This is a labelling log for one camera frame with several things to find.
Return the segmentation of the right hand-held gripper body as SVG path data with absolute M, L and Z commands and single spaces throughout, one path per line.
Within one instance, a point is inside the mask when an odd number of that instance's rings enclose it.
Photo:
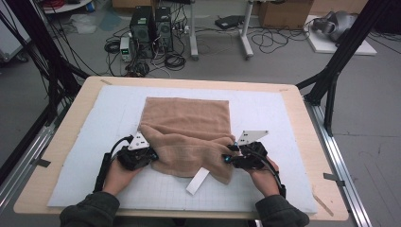
M 240 154 L 232 158 L 233 166 L 244 169 L 263 168 L 268 152 L 258 139 L 268 134 L 268 131 L 243 131 L 236 142 Z

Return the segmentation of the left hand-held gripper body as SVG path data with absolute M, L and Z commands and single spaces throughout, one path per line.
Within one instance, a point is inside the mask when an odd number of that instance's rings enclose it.
M 135 170 L 147 166 L 150 163 L 149 149 L 148 141 L 138 131 L 132 137 L 130 144 L 117 152 L 117 160 L 127 170 Z

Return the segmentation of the tan terry towel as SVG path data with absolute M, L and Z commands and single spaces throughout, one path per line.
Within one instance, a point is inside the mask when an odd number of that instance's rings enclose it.
M 205 168 L 220 183 L 231 181 L 233 168 L 222 161 L 235 141 L 227 100 L 149 97 L 139 131 L 159 156 L 154 170 L 192 178 Z

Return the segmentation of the person's right hand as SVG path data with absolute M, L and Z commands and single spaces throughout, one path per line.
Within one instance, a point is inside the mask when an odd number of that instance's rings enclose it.
M 253 184 L 267 198 L 273 195 L 279 195 L 278 184 L 269 170 L 248 170 Z

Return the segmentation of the person's left hand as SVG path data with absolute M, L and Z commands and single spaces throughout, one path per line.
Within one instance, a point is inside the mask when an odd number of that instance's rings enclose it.
M 117 196 L 140 172 L 141 168 L 127 170 L 120 164 L 118 160 L 113 160 L 106 176 L 102 191 Z

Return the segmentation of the white grid mat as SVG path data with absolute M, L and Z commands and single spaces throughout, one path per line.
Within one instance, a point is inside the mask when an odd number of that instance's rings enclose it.
M 104 86 L 69 152 L 49 199 L 50 207 L 66 207 L 81 201 L 95 186 L 105 152 L 121 148 L 125 137 L 137 131 L 149 97 L 182 97 L 226 100 L 231 131 L 265 131 L 261 143 L 280 166 L 279 176 L 287 188 L 288 201 L 313 215 L 313 198 L 300 151 L 291 127 L 284 97 L 279 93 L 235 90 L 204 90 L 139 86 Z M 252 212 L 262 194 L 248 173 L 234 169 L 232 180 L 218 182 L 207 176 L 196 193 L 187 191 L 190 181 L 146 166 L 119 194 L 123 209 L 166 211 Z

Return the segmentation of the thin wooden stick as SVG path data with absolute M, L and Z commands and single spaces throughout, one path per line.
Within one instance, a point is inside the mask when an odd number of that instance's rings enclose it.
M 334 213 L 332 212 L 332 210 L 317 195 L 313 194 L 313 198 L 330 217 L 334 217 Z

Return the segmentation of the white power supply unit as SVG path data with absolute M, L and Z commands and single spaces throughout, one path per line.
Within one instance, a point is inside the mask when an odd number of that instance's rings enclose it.
M 129 37 L 122 37 L 120 39 L 120 53 L 124 62 L 131 61 L 131 46 Z

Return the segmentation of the white stand leg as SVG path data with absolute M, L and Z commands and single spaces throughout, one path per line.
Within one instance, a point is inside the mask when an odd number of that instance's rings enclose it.
M 196 29 L 195 29 L 195 1 L 190 0 L 190 35 L 189 35 L 189 43 L 190 43 L 190 56 L 194 61 L 199 59 L 197 38 L 196 38 Z
M 253 56 L 253 50 L 251 48 L 247 33 L 248 33 L 248 28 L 249 28 L 249 23 L 251 20 L 251 15 L 252 15 L 252 10 L 253 10 L 253 0 L 247 0 L 247 7 L 245 10 L 245 16 L 244 16 L 244 24 L 243 27 L 240 29 L 240 39 L 244 47 L 244 52 L 245 52 L 245 59 L 248 60 Z

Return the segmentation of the black flat device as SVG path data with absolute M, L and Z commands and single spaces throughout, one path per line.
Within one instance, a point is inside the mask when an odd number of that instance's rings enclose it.
M 224 18 L 219 18 L 215 21 L 215 25 L 221 29 L 228 29 L 241 25 L 244 22 L 244 17 L 240 15 L 231 15 Z

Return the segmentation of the black computer tower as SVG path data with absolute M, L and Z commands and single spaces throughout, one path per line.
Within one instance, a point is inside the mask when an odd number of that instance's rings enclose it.
M 159 46 L 165 52 L 171 52 L 173 50 L 173 38 L 170 7 L 158 7 L 155 9 L 155 23 Z
M 130 22 L 131 35 L 136 44 L 140 58 L 153 57 L 152 43 L 156 37 L 155 23 L 151 6 L 137 6 Z

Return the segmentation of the large cardboard box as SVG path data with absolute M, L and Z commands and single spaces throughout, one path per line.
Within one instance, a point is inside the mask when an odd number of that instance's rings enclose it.
M 314 4 L 314 0 L 285 0 L 283 3 L 262 3 L 259 23 L 267 28 L 301 29 Z

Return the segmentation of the grey headset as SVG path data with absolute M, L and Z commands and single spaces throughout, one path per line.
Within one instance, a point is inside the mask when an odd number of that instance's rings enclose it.
M 319 30 L 332 42 L 338 42 L 356 21 L 357 16 L 346 11 L 330 11 L 323 17 L 316 18 L 312 22 L 312 29 Z

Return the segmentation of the round white table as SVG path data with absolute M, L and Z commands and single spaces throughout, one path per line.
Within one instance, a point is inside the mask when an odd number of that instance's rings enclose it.
M 88 4 L 92 4 L 93 0 L 79 0 L 80 2 L 77 4 L 64 4 L 58 9 L 51 9 L 51 8 L 44 8 L 45 14 L 52 14 L 52 13 L 61 13 L 66 12 L 74 9 L 79 9 L 82 7 L 87 6 Z

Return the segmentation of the aluminium rail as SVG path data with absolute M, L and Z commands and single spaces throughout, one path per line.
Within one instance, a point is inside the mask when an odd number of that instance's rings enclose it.
M 36 167 L 32 161 L 42 159 L 44 151 L 70 107 L 70 104 L 66 106 L 60 104 L 56 110 L 56 115 L 53 118 L 48 118 L 50 108 L 46 106 L 15 150 L 0 167 L 0 215 L 7 209 L 9 202 L 26 180 L 27 175 Z
M 305 102 L 305 106 L 320 138 L 332 174 L 345 181 L 345 186 L 338 186 L 338 189 L 340 190 L 346 210 L 352 218 L 353 223 L 357 227 L 373 227 L 343 160 L 337 142 L 333 136 L 329 135 L 327 129 L 323 125 L 324 112 L 322 108 L 320 106 L 312 106 L 308 102 Z

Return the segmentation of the black frame post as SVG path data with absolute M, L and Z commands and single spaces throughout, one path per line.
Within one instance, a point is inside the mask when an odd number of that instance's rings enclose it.
M 29 0 L 5 0 L 13 14 L 27 32 L 31 41 L 36 45 L 40 60 L 31 47 L 26 45 L 24 38 L 12 27 L 9 28 L 14 37 L 26 49 L 28 55 L 34 60 L 40 74 L 47 79 L 47 95 L 49 97 L 46 120 L 48 123 L 57 116 L 57 108 L 63 98 L 75 97 L 80 90 L 76 76 L 87 79 L 89 75 L 67 61 L 48 33 L 43 20 L 36 12 Z
M 332 132 L 332 118 L 334 112 L 337 80 L 341 71 L 354 56 L 357 49 L 366 39 L 371 29 L 380 17 L 386 12 L 393 0 L 368 0 L 360 15 L 345 35 L 340 46 L 324 69 L 317 75 L 296 85 L 301 90 L 314 84 L 311 91 L 305 95 L 305 100 L 312 106 L 319 106 L 324 95 L 326 97 L 323 125 L 330 136 Z

